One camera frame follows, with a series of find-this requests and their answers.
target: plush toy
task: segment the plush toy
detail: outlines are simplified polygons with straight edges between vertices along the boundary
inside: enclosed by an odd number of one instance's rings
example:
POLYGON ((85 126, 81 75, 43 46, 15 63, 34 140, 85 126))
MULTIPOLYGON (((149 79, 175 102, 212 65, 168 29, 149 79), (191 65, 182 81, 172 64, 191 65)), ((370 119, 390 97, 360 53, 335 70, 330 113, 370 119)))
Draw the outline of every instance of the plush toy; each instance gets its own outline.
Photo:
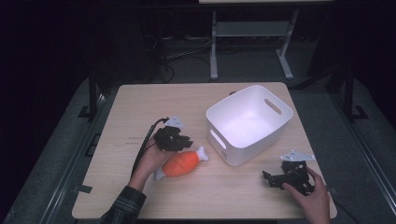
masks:
POLYGON ((186 175, 198 165, 200 161, 208 161, 209 158, 203 147, 196 151, 183 151, 169 158, 163 167, 154 173, 155 180, 160 180, 164 176, 174 177, 186 175))

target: cable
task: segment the cable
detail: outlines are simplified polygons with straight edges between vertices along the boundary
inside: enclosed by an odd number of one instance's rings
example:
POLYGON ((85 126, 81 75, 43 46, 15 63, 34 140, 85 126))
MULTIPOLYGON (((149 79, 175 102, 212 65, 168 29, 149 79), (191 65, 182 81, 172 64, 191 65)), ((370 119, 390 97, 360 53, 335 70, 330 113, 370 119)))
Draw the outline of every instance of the cable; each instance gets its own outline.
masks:
POLYGON ((158 72, 159 72, 160 80, 163 82, 163 84, 167 84, 167 83, 169 83, 170 81, 172 81, 172 79, 175 77, 175 69, 174 69, 171 65, 169 65, 169 64, 160 64, 160 65, 163 65, 163 66, 165 67, 165 70, 166 70, 166 71, 167 71, 168 69, 171 70, 171 77, 169 77, 167 80, 165 79, 164 73, 163 73, 161 70, 158 71, 158 72))
POLYGON ((146 51, 152 52, 157 47, 157 44, 158 44, 157 38, 155 38, 154 35, 145 35, 145 37, 150 37, 153 40, 153 42, 154 42, 152 44, 152 47, 150 47, 149 49, 146 49, 146 51))
POLYGON ((193 53, 200 52, 200 51, 202 51, 204 49, 207 49, 208 47, 210 47, 211 43, 212 43, 212 41, 209 40, 206 43, 204 43, 203 45, 201 45, 199 47, 196 47, 194 49, 189 49, 189 50, 186 50, 184 52, 181 52, 181 53, 178 53, 178 54, 174 54, 174 55, 170 55, 170 56, 164 56, 164 57, 162 56, 161 58, 162 59, 167 59, 167 60, 177 59, 177 58, 180 58, 180 57, 183 57, 183 56, 187 56, 187 55, 190 55, 190 54, 193 54, 193 53))
POLYGON ((233 49, 234 43, 229 38, 228 39, 225 38, 222 41, 220 41, 220 38, 219 38, 219 41, 217 41, 217 42, 218 42, 218 45, 217 45, 217 53, 218 54, 235 54, 235 53, 242 51, 242 47, 239 43, 236 44, 238 49, 233 49))
POLYGON ((294 86, 290 86, 288 87, 288 89, 291 90, 302 90, 308 86, 310 86, 311 84, 314 84, 315 82, 321 80, 322 78, 326 77, 326 76, 330 76, 332 75, 332 73, 334 71, 336 71, 337 69, 341 68, 340 64, 335 64, 332 65, 330 68, 324 70, 323 72, 319 73, 317 76, 313 76, 313 77, 309 77, 307 80, 294 85, 294 86))
POLYGON ((142 146, 140 147, 139 152, 137 153, 136 159, 134 160, 134 167, 132 168, 131 177, 132 177, 132 175, 134 175, 134 171, 136 170, 136 167, 137 167, 137 165, 139 164, 140 159, 142 159, 143 155, 145 154, 146 150, 149 149, 150 147, 154 146, 154 144, 153 144, 153 145, 151 145, 151 146, 149 146, 149 147, 146 147, 146 144, 148 143, 148 141, 149 141, 149 139, 150 139, 152 133, 154 132, 155 127, 156 127, 157 124, 159 124, 160 122, 165 123, 165 122, 168 121, 168 120, 169 120, 169 118, 166 118, 166 119, 159 119, 159 120, 157 120, 153 125, 151 125, 151 127, 149 128, 148 134, 146 135, 145 140, 143 141, 143 144, 142 144, 142 146))
POLYGON ((340 207, 342 210, 344 210, 344 212, 349 215, 357 224, 360 224, 358 219, 353 216, 343 205, 341 205, 339 202, 337 202, 335 199, 332 199, 332 201, 334 202, 335 205, 337 205, 338 207, 340 207))
POLYGON ((210 37, 184 37, 183 39, 192 43, 205 43, 210 40, 210 37))

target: human hand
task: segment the human hand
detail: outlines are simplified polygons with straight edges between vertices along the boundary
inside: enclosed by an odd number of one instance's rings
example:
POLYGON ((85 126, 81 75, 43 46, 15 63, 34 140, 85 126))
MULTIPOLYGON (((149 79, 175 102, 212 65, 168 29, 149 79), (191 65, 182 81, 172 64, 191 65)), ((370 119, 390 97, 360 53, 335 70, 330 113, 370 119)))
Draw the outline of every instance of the human hand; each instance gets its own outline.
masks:
POLYGON ((137 164, 134 174, 128 183, 128 186, 140 191, 146 184, 149 176, 154 173, 163 163, 177 152, 162 151, 158 148, 155 140, 150 138, 146 144, 146 151, 137 164))
POLYGON ((306 170, 315 181, 315 189, 311 194, 304 196, 287 183, 283 183, 282 187, 287 190, 303 208, 305 218, 309 223, 328 224, 330 223, 330 195, 324 186, 322 177, 309 167, 306 167, 306 170))

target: wooden table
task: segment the wooden table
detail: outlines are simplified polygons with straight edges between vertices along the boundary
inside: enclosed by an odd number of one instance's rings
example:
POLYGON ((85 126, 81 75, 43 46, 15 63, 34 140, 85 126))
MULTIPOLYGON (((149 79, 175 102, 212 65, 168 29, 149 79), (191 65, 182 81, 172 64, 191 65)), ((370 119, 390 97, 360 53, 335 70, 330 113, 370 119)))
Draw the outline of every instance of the wooden table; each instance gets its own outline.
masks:
MULTIPOLYGON (((158 119, 177 115, 185 127, 181 134, 204 146, 209 161, 202 161, 190 174, 150 178, 148 196, 139 218, 154 219, 284 219, 304 217, 301 208, 285 190, 271 189, 262 170, 281 175, 280 155, 295 149, 313 154, 303 125, 283 83, 209 83, 127 85, 119 89, 106 126, 92 158, 73 209, 75 218, 99 218, 127 184, 149 127, 158 119), (252 160, 238 167, 227 165, 208 143, 206 110, 232 91, 263 85, 294 112, 279 140, 252 160)), ((316 161, 308 166, 321 174, 316 161)), ((336 209, 331 203, 331 217, 336 209)))

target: plaid sleeve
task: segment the plaid sleeve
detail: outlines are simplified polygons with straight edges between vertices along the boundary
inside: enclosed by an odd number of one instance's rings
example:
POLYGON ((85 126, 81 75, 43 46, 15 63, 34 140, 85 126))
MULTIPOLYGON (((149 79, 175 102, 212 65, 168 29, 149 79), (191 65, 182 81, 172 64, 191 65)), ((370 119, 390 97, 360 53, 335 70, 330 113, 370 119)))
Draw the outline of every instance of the plaid sleeve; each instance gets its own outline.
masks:
POLYGON ((99 223, 136 223, 146 195, 126 186, 110 209, 100 218, 99 223))

